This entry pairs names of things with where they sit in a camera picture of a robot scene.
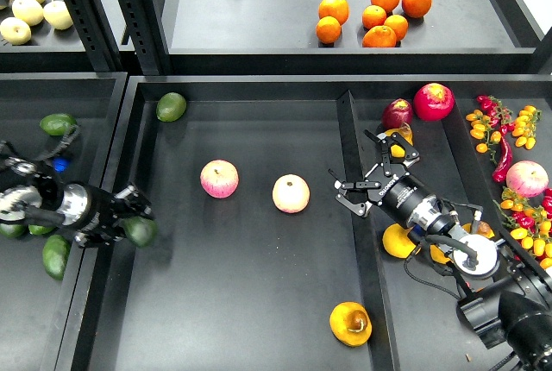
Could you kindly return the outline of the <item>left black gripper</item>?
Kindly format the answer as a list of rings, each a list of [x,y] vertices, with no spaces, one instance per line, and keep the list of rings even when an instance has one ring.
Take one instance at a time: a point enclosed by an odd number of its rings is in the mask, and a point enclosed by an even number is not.
[[[101,248],[121,241],[126,237],[119,225],[122,219],[154,219],[151,202],[134,184],[115,195],[91,185],[65,185],[58,213],[64,217],[60,226],[75,231],[73,240],[80,248]]]

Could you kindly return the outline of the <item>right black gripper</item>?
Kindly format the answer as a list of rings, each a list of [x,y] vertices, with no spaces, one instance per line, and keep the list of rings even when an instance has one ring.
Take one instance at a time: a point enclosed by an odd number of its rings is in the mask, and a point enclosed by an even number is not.
[[[330,168],[336,201],[358,217],[367,217],[377,205],[405,229],[418,225],[427,233],[448,233],[455,222],[438,209],[435,193],[402,167],[395,167],[392,173],[392,164],[410,167],[419,161],[419,152],[412,143],[398,129],[377,135],[365,129],[364,134],[378,146],[382,167],[374,167],[365,175],[365,181],[353,182],[341,179]],[[352,194],[360,194],[361,201],[352,202]]]

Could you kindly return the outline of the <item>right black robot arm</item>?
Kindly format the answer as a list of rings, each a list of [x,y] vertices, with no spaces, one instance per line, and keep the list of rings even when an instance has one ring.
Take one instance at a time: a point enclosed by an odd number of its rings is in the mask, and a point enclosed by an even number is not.
[[[346,173],[336,178],[336,200],[357,217],[373,208],[394,222],[398,236],[412,246],[405,260],[430,255],[436,247],[447,262],[437,266],[455,279],[462,316],[487,348],[511,347],[519,370],[551,368],[551,279],[540,274],[505,237],[487,238],[481,206],[465,203],[472,213],[469,229],[458,216],[460,204],[436,195],[412,172],[419,152],[399,133],[364,133],[379,150],[379,160],[366,167],[354,129],[341,134]]]

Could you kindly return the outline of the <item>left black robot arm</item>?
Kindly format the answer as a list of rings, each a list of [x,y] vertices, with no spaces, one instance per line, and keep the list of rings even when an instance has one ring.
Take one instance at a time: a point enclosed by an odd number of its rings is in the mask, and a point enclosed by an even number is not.
[[[1,142],[1,223],[71,230],[81,247],[128,239],[137,248],[152,244],[158,233],[151,203],[135,185],[118,193],[83,182],[65,182],[54,160],[70,147],[80,127],[72,124],[57,146],[34,159]]]

